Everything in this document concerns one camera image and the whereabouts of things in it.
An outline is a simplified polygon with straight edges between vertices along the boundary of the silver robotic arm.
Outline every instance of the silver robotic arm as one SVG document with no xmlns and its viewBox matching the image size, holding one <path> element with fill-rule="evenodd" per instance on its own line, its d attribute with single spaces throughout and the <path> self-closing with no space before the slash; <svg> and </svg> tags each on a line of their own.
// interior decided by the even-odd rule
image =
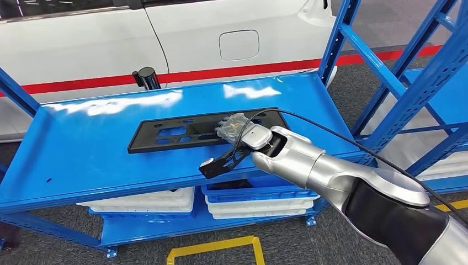
<svg viewBox="0 0 468 265">
<path fill-rule="evenodd" d="M 231 125 L 218 135 L 233 143 L 239 126 Z M 308 138 L 279 126 L 251 124 L 240 142 L 253 151 L 258 168 L 314 190 L 358 233 L 388 247 L 402 264 L 468 264 L 468 230 L 430 206 L 416 181 L 329 156 Z"/>
</svg>

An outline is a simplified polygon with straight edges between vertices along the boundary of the red stripe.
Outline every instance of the red stripe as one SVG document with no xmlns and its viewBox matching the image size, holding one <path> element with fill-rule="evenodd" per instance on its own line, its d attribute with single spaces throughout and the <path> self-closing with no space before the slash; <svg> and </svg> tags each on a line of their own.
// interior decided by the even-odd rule
<svg viewBox="0 0 468 265">
<path fill-rule="evenodd" d="M 418 56 L 430 56 L 434 55 L 439 51 L 441 46 L 429 46 L 424 47 L 419 52 Z M 377 56 L 383 60 L 396 60 L 403 53 L 403 50 L 394 51 L 381 51 L 377 52 Z M 278 62 L 278 63 L 267 63 L 263 65 L 249 65 L 240 67 L 229 67 L 229 68 L 218 68 L 209 70 L 197 70 L 189 72 L 179 73 L 165 73 L 158 75 L 160 83 L 174 83 L 194 80 L 205 80 L 213 78 L 223 78 L 232 76 L 248 76 L 257 75 L 262 73 L 274 73 L 283 71 L 293 70 L 305 70 L 310 68 L 317 68 L 320 64 L 321 59 L 293 61 L 293 62 Z M 357 63 L 364 63 L 364 60 L 359 54 L 355 55 L 343 55 L 337 60 L 336 65 L 353 65 Z M 85 88 L 96 88 L 96 87 L 110 87 L 120 86 L 125 84 L 133 84 L 135 80 L 132 75 L 123 76 L 109 76 L 109 77 L 98 77 L 90 79 L 81 79 L 73 81 L 63 82 L 52 82 L 43 84 L 27 84 L 23 88 L 30 94 L 35 93 L 46 93 L 46 92 L 57 92 L 57 91 L 69 91 L 75 89 Z"/>
</svg>

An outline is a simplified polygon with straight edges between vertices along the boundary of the blue shelf surface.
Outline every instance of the blue shelf surface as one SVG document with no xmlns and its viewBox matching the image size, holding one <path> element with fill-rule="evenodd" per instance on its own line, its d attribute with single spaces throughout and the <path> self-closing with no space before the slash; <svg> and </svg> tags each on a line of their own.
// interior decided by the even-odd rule
<svg viewBox="0 0 468 265">
<path fill-rule="evenodd" d="M 260 222 L 275 221 L 296 216 L 271 216 L 262 218 L 213 219 L 208 212 L 203 194 L 197 189 L 194 202 L 194 219 L 192 221 L 154 221 L 135 219 L 106 219 L 104 218 L 101 234 L 101 246 L 117 246 L 125 243 L 135 243 L 164 237 L 182 236 L 197 232 L 226 229 Z M 306 211 L 307 216 L 318 214 L 313 208 Z"/>
<path fill-rule="evenodd" d="M 247 158 L 232 172 L 205 179 L 200 163 L 231 149 L 227 144 L 131 155 L 127 146 L 142 120 L 268 107 L 352 137 L 316 72 L 47 103 L 0 184 L 0 212 L 263 176 Z M 305 121 L 284 118 L 328 154 L 360 153 Z"/>
<path fill-rule="evenodd" d="M 424 181 L 437 193 L 464 192 L 468 190 L 468 176 L 439 178 Z"/>
<path fill-rule="evenodd" d="M 412 83 L 422 71 L 422 69 L 407 70 L 405 76 Z M 468 76 L 467 65 L 463 66 L 429 101 L 429 105 L 445 124 L 468 122 L 466 76 Z"/>
</svg>

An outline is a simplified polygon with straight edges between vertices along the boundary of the black plastic panel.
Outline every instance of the black plastic panel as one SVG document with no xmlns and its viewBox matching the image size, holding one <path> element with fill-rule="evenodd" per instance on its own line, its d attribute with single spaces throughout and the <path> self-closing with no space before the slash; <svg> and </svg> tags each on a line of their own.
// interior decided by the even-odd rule
<svg viewBox="0 0 468 265">
<path fill-rule="evenodd" d="M 226 144 L 216 135 L 215 128 L 222 118 L 244 113 L 250 118 L 263 109 L 238 110 L 204 115 L 183 116 L 170 119 L 144 120 L 138 126 L 128 147 L 129 153 L 142 153 Z M 278 125 L 289 129 L 278 112 L 266 112 L 252 120 L 267 128 Z"/>
</svg>

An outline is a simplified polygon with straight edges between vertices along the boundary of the black cable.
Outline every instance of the black cable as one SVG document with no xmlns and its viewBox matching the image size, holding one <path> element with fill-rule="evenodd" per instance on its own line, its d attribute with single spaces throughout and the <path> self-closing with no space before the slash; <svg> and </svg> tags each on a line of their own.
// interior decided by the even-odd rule
<svg viewBox="0 0 468 265">
<path fill-rule="evenodd" d="M 248 119 L 248 121 L 244 124 L 244 126 L 242 127 L 240 133 L 239 133 L 239 136 L 241 136 L 244 132 L 244 130 L 246 129 L 247 125 L 252 121 L 253 118 L 255 118 L 256 116 L 258 116 L 259 114 L 262 114 L 262 113 L 265 113 L 265 112 L 278 112 L 278 113 L 286 113 L 286 114 L 289 114 L 289 115 L 292 115 L 294 117 L 297 117 L 299 119 L 302 119 L 308 123 L 311 123 L 317 127 L 319 127 L 320 129 L 322 130 L 325 130 L 343 140 L 345 140 L 346 142 L 360 148 L 361 150 L 363 150 L 364 152 L 372 155 L 373 157 L 377 158 L 378 160 L 382 161 L 383 163 L 386 163 L 387 165 L 391 166 L 392 168 L 396 169 L 397 171 L 399 171 L 400 173 L 402 173 L 403 175 L 405 175 L 406 177 L 408 178 L 412 178 L 414 179 L 417 183 L 419 183 L 419 185 L 421 185 L 425 190 L 427 190 L 432 196 L 434 196 L 435 198 L 437 198 L 441 203 L 443 203 L 445 206 L 447 206 L 454 214 L 456 214 L 466 225 L 468 225 L 468 220 L 466 218 L 464 218 L 463 216 L 461 216 L 460 212 L 455 208 L 453 207 L 450 203 L 448 203 L 444 198 L 442 198 L 437 192 L 435 192 L 433 189 L 429 188 L 426 184 L 424 184 L 424 182 L 420 181 L 419 179 L 413 177 L 411 174 L 409 174 L 408 172 L 406 172 L 404 169 L 402 169 L 401 167 L 393 164 L 392 162 L 390 162 L 389 160 L 387 160 L 386 158 L 376 154 L 375 152 L 373 152 L 372 150 L 368 149 L 367 147 L 361 145 L 361 144 L 358 144 L 357 142 L 355 142 L 354 140 L 351 140 L 351 139 L 348 139 L 346 137 L 344 137 L 343 135 L 319 124 L 319 123 L 316 123 L 315 121 L 313 120 L 310 120 L 304 116 L 301 116 L 299 114 L 296 114 L 296 113 L 293 113 L 293 112 L 289 112 L 287 110 L 282 110 L 282 109 L 264 109 L 264 110 L 261 110 L 259 111 L 257 114 L 255 114 L 254 116 L 250 117 Z M 234 144 L 234 151 L 237 149 L 237 147 L 239 146 L 239 143 L 241 141 L 241 137 L 238 137 L 237 140 L 236 140 L 236 143 Z"/>
</svg>

